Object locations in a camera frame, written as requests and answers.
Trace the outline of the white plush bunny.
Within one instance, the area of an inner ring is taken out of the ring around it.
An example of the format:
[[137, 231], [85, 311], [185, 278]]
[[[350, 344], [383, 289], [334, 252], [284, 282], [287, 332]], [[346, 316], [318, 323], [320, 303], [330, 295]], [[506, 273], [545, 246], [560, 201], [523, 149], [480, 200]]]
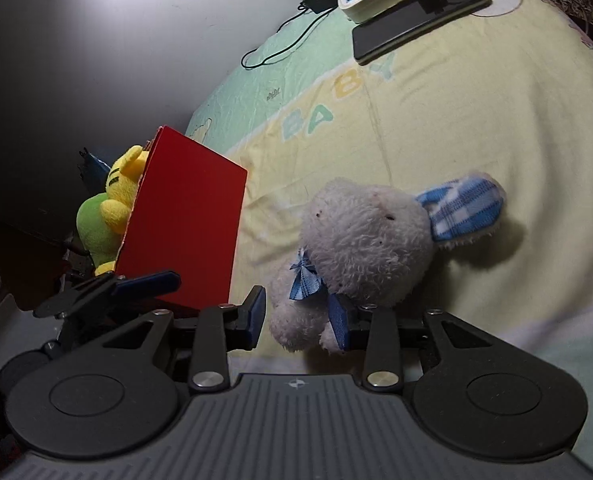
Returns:
[[270, 284], [272, 337], [290, 352], [343, 352], [332, 296], [360, 307], [395, 306], [422, 280], [438, 249], [493, 233], [506, 201], [501, 184], [482, 172], [418, 195], [347, 179], [328, 182], [304, 209], [296, 256]]

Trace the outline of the red cardboard box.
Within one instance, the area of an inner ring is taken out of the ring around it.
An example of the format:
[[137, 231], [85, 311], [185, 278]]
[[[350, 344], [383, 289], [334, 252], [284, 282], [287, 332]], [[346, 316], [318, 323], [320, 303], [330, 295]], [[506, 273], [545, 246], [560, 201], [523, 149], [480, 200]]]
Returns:
[[115, 272], [180, 276], [163, 300], [196, 310], [226, 304], [248, 172], [164, 126], [156, 133]]

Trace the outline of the green plush toy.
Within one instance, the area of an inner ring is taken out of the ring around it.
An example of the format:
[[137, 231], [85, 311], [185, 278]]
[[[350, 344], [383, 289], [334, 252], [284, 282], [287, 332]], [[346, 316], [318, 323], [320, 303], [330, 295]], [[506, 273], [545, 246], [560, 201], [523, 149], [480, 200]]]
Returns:
[[76, 229], [95, 266], [95, 274], [113, 270], [123, 237], [104, 222], [100, 205], [108, 198], [106, 192], [88, 198], [77, 211]]

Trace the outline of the yellow tiger plush toy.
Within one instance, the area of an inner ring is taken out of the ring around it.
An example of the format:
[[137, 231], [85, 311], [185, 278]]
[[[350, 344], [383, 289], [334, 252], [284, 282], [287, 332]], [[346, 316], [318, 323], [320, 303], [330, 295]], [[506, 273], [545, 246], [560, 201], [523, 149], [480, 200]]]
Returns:
[[108, 197], [99, 206], [101, 218], [121, 239], [127, 230], [148, 156], [149, 152], [141, 145], [133, 145], [114, 162], [106, 180]]

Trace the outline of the black tablet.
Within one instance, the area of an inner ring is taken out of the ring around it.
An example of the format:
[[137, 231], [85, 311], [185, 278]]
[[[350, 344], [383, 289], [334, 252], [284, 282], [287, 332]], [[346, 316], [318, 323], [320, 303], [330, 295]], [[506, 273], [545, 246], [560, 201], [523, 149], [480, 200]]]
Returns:
[[406, 0], [357, 25], [351, 31], [354, 59], [367, 65], [433, 32], [491, 5], [491, 0]]

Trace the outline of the yellow baby bed sheet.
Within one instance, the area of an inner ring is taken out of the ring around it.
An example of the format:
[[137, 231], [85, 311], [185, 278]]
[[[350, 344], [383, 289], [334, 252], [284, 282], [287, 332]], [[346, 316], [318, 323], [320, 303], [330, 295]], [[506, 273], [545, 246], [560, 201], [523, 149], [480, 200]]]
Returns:
[[574, 375], [589, 399], [575, 451], [593, 468], [593, 43], [550, 0], [491, 0], [366, 66], [352, 29], [332, 14], [190, 119], [248, 172], [232, 296], [296, 256], [303, 207], [332, 179], [419, 193], [490, 174], [500, 228], [438, 255], [417, 301]]

